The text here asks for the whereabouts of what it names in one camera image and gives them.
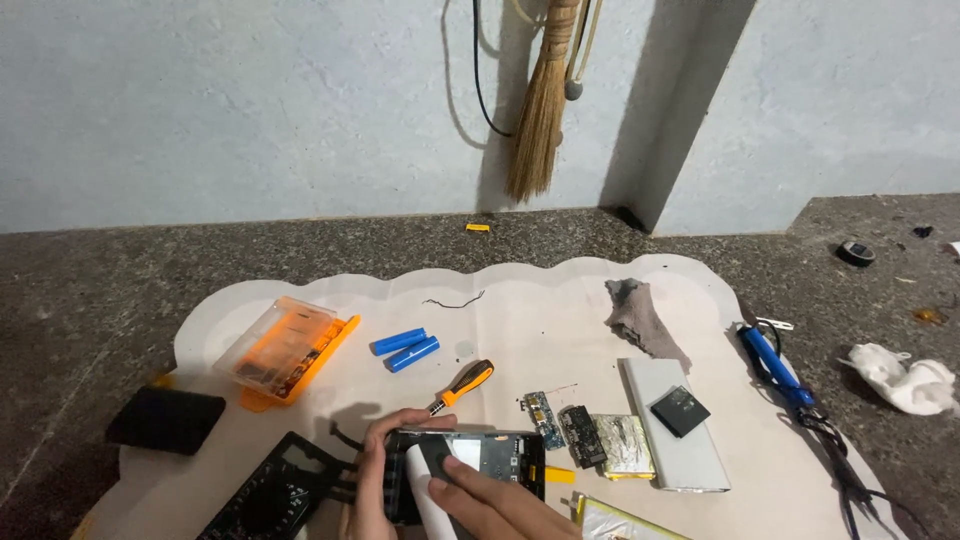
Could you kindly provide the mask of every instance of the blue lithium battery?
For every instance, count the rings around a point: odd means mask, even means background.
[[[420,343],[411,345],[387,358],[387,365],[390,366],[390,371],[396,373],[437,349],[440,349],[440,341],[437,341],[437,338],[431,335]]]
[[[390,337],[384,337],[383,339],[374,341],[373,353],[377,356],[386,355],[387,353],[410,347],[415,343],[420,343],[424,339],[426,339],[426,330],[422,328],[405,331],[404,333],[398,333],[397,335],[391,335]]]

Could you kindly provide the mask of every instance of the gray cloth rag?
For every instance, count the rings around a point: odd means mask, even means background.
[[[613,300],[613,313],[607,319],[607,326],[654,358],[679,360],[684,373],[690,375],[690,358],[677,346],[657,316],[650,296],[650,283],[634,279],[609,280],[607,290]]]

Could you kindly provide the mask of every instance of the straw broom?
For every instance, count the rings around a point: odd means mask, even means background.
[[[580,0],[550,0],[540,57],[523,98],[515,134],[516,151],[507,180],[507,194],[517,202],[527,201],[550,186],[566,102],[564,60],[579,3]]]

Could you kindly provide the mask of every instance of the gray ball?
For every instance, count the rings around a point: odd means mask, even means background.
[[[564,85],[564,96],[566,101],[577,101],[584,95],[584,86],[575,81],[567,81]]]

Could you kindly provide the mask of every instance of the speckled stone floor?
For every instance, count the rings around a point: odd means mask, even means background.
[[[116,480],[109,419],[173,367],[180,323],[224,286],[659,252],[702,260],[757,314],[796,324],[784,350],[837,426],[936,538],[960,538],[960,421],[899,413],[834,361],[875,342],[960,371],[960,314],[943,326],[910,314],[960,293],[960,265],[942,250],[960,240],[958,208],[960,194],[821,199],[785,234],[678,238],[647,237],[598,209],[472,218],[490,234],[445,215],[2,235],[0,538],[70,536]],[[931,237],[911,235],[921,225]],[[848,238],[872,245],[877,262],[835,258]]]

